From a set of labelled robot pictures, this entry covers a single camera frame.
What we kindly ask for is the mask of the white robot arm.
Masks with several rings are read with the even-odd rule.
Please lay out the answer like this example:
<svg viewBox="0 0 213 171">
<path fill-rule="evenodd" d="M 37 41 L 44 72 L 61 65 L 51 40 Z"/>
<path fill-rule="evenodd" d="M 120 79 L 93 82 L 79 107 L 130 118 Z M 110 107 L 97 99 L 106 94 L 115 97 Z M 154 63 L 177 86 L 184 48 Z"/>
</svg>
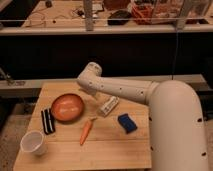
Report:
<svg viewBox="0 0 213 171">
<path fill-rule="evenodd" d="M 178 80 L 161 83 L 107 78 L 90 62 L 77 77 L 97 91 L 149 107 L 152 171 L 209 171 L 202 107 L 195 90 Z"/>
</svg>

